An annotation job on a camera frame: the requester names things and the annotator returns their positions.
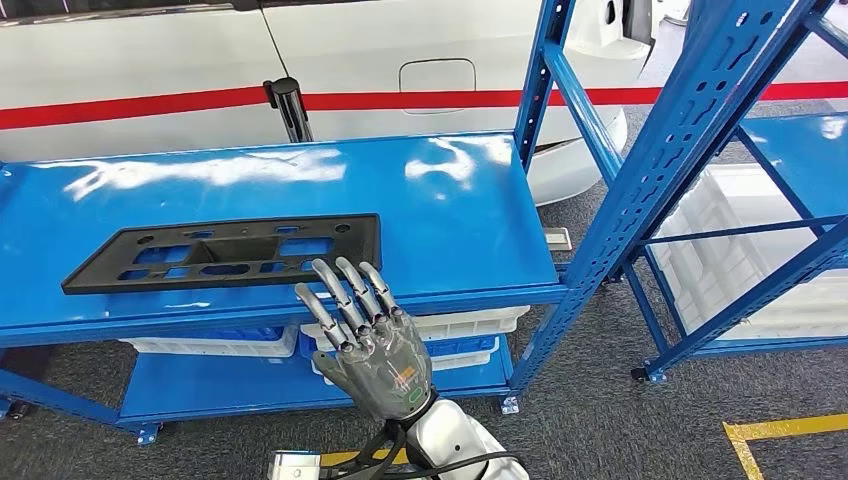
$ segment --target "lower shelf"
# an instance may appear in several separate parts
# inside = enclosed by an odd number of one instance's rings
[[[848,346],[848,336],[713,340],[695,352],[695,355],[732,355],[734,353],[777,352],[782,350],[844,346]]]
[[[512,359],[505,335],[486,365],[443,370],[433,383],[446,397],[509,391]],[[118,424],[352,405],[312,372],[308,359],[140,354]]]
[[[662,223],[658,238],[800,219],[759,166],[710,165]],[[689,239],[650,245],[647,258],[673,304],[681,333],[688,335],[815,239],[809,228]],[[794,286],[720,340],[848,335],[846,288],[848,270],[824,272]]]

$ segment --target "white car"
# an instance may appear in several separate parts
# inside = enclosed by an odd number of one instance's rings
[[[515,104],[403,109],[367,105],[369,98],[392,98],[367,94],[473,91],[517,98],[540,6],[540,0],[190,1],[0,0],[0,161],[284,143],[279,113],[267,102],[251,97],[243,106],[216,108],[214,99],[232,100],[246,95],[240,87],[286,75],[307,96],[341,94],[322,96],[325,103],[366,102],[310,112],[316,140],[511,129]],[[656,1],[577,1],[565,50],[585,87],[635,83],[661,17]],[[104,102],[136,97],[145,98]],[[147,115],[163,104],[171,108],[168,102],[187,102],[188,111]],[[46,108],[24,108],[36,106]],[[86,121],[102,118],[104,109],[115,119]],[[623,147],[621,108],[598,111]],[[34,123],[22,127],[22,118]],[[548,109],[538,144],[529,173],[537,203],[576,195],[599,179],[566,108]]]

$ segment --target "shelf surface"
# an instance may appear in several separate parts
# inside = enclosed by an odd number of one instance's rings
[[[799,214],[848,214],[848,114],[746,119],[739,137]]]
[[[506,336],[486,365],[433,373],[446,397],[499,395],[509,391],[512,360]],[[324,383],[310,361],[289,358],[140,354],[119,423],[352,405],[338,387]]]
[[[125,227],[377,213],[382,273],[403,305],[557,283],[504,133],[7,164],[0,173],[0,290],[11,299],[0,346],[306,319],[290,285],[64,295],[62,280]]]

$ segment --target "black plastic part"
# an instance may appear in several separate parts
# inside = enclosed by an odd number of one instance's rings
[[[633,370],[630,370],[630,376],[633,380],[645,382],[648,380],[648,370],[644,367],[634,368]]]
[[[125,228],[65,281],[66,294],[319,281],[308,262],[382,266],[376,214]]]
[[[6,417],[11,420],[20,420],[29,414],[31,405],[26,402],[13,402],[6,413]]]
[[[268,103],[271,104],[271,108],[276,110],[280,108],[280,106],[277,105],[277,99],[274,97],[274,90],[271,89],[271,85],[273,84],[274,82],[271,80],[265,80],[262,82],[262,88],[265,89],[265,96],[268,97]]]

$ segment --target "shelf foot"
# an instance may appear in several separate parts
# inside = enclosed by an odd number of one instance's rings
[[[501,413],[504,415],[511,415],[513,413],[518,413],[518,397],[501,397]]]
[[[149,445],[155,442],[160,428],[162,428],[161,423],[142,425],[141,429],[138,431],[138,444]]]
[[[610,274],[610,275],[604,277],[604,279],[601,280],[601,285],[608,285],[610,283],[621,283],[622,280],[623,280],[623,275],[622,275],[621,271],[619,271],[618,273],[613,273],[613,274]]]
[[[20,420],[27,416],[30,411],[32,411],[32,405],[26,402],[12,402],[6,409],[6,416],[11,420]]]
[[[648,369],[645,367],[634,368],[630,370],[630,376],[633,380],[637,382],[651,382],[651,383],[665,383],[668,380],[665,373],[663,372],[655,372],[648,373]]]

